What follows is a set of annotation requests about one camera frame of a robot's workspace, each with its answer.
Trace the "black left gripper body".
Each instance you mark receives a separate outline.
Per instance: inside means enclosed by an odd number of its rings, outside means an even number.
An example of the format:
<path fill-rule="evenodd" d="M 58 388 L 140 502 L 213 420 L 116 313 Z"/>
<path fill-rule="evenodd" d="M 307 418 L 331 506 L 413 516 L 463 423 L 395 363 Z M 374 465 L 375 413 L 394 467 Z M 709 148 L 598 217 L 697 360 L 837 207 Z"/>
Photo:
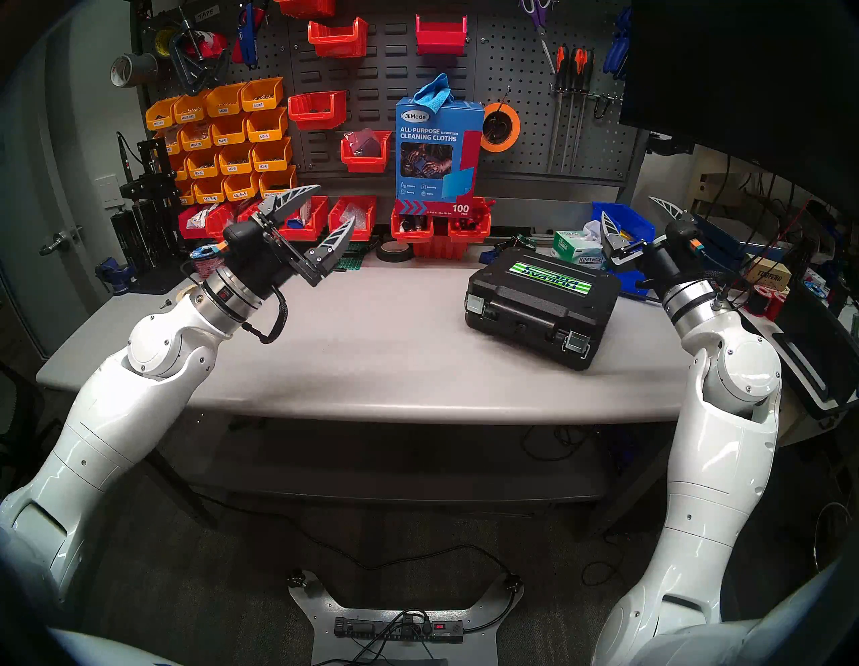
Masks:
<path fill-rule="evenodd" d="M 316 286 L 331 274 L 331 246 L 321 244 L 306 253 L 286 241 L 262 210 L 223 232 L 225 267 L 243 288 L 264 301 L 293 276 Z"/>

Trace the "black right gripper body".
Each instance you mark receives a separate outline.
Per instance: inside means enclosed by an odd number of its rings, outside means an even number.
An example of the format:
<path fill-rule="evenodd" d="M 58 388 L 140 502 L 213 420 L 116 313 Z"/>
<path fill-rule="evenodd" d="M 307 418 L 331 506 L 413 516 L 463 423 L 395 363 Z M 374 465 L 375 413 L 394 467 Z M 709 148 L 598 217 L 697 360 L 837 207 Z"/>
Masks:
<path fill-rule="evenodd" d="M 715 282 L 715 271 L 701 261 L 703 245 L 699 241 L 696 217 L 686 213 L 681 220 L 671 220 L 664 235 L 653 241 L 635 240 L 628 255 L 605 255 L 609 269 L 617 274 L 637 272 L 643 275 L 638 288 L 666 294 L 685 283 Z"/>

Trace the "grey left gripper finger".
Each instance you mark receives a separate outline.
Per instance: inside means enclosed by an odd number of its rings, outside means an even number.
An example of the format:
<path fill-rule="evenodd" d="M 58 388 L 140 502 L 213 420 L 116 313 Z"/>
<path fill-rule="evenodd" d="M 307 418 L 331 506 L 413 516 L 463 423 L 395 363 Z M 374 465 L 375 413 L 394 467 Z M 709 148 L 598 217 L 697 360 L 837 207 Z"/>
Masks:
<path fill-rule="evenodd" d="M 325 241 L 319 246 L 310 250 L 310 264 L 321 277 L 327 277 L 345 255 L 346 250 L 350 245 L 350 239 L 355 231 L 356 218 L 350 216 L 345 223 L 342 223 L 333 230 Z"/>
<path fill-rule="evenodd" d="M 321 192 L 321 185 L 295 187 L 264 195 L 257 209 L 257 224 L 264 230 L 280 229 L 304 204 Z"/>

